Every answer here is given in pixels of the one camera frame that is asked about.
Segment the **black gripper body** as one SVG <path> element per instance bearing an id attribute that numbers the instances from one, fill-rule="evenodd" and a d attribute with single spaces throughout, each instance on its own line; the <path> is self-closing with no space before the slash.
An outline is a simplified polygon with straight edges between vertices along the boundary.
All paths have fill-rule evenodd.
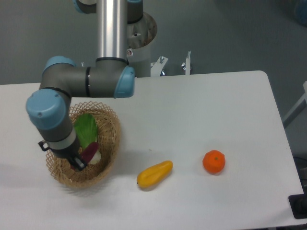
<path id="1" fill-rule="evenodd" d="M 61 159 L 73 159 L 79 157 L 80 142 L 78 138 L 70 141 L 47 142 L 53 154 Z"/>

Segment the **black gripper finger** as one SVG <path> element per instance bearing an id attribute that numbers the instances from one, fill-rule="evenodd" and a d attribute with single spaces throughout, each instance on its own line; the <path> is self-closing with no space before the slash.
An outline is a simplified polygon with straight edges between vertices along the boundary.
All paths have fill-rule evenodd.
<path id="1" fill-rule="evenodd" d="M 69 158 L 69 163 L 71 165 L 71 168 L 75 171 L 82 171 L 86 168 L 86 162 L 80 157 L 74 156 L 72 158 Z"/>
<path id="2" fill-rule="evenodd" d="M 45 140 L 42 140 L 38 142 L 39 147 L 41 148 L 42 151 L 48 151 L 49 150 L 49 145 Z"/>

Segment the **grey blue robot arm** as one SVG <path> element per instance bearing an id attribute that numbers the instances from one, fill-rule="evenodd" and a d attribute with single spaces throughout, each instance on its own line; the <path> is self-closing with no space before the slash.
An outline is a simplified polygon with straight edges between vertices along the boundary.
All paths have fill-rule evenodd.
<path id="1" fill-rule="evenodd" d="M 66 57 L 50 58 L 38 91 L 26 102 L 31 122 L 58 158 L 83 170 L 80 142 L 69 118 L 73 97 L 128 98 L 134 93 L 135 71 L 127 60 L 127 27 L 143 17 L 141 0 L 76 0 L 80 13 L 98 18 L 98 51 L 94 67 L 77 67 Z"/>

